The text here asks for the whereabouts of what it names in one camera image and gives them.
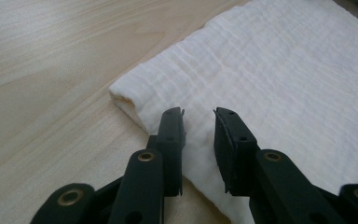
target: wood grain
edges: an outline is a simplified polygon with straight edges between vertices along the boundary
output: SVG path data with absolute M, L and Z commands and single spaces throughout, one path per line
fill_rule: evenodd
M 245 2 L 0 0 L 0 223 L 29 222 L 65 184 L 120 177 L 126 162 L 113 161 L 147 135 L 107 87 Z M 167 223 L 229 223 L 188 181 L 185 192 L 167 201 Z

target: towel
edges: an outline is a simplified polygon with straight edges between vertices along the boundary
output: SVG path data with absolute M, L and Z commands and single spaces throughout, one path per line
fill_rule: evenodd
M 358 183 L 358 20 L 333 1 L 234 7 L 109 90 L 150 134 L 163 111 L 186 111 L 183 174 L 232 223 L 253 219 L 247 198 L 225 194 L 213 153 L 218 106 L 236 111 L 261 148 L 288 155 L 312 184 L 337 194 Z

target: textured white fabric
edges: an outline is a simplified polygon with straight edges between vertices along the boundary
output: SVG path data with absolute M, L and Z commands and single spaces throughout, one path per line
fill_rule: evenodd
M 332 1 L 234 7 L 110 91 L 149 133 L 164 110 L 186 110 L 184 175 L 233 223 L 252 216 L 247 199 L 224 193 L 213 154 L 217 106 L 236 111 L 261 148 L 286 153 L 313 184 L 338 193 L 358 182 L 358 20 Z

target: folded fabric edge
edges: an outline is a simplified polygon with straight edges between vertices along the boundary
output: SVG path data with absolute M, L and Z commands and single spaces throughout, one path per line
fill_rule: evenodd
M 136 125 L 138 125 L 142 130 L 146 132 L 145 126 L 141 122 L 141 119 L 139 119 L 138 114 L 136 113 L 136 106 L 133 103 L 132 99 L 126 98 L 122 95 L 114 94 L 111 91 L 109 93 L 115 105 L 120 107 L 120 109 L 123 110 L 124 113 L 127 114 L 133 122 L 135 122 Z

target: wooden table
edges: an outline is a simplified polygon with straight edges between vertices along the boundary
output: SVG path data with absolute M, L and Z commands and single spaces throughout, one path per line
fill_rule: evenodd
M 27 223 L 51 192 L 122 176 L 144 133 L 108 86 L 247 0 L 0 1 L 0 223 Z M 358 5 L 339 3 L 358 17 Z M 185 181 L 166 223 L 229 223 Z

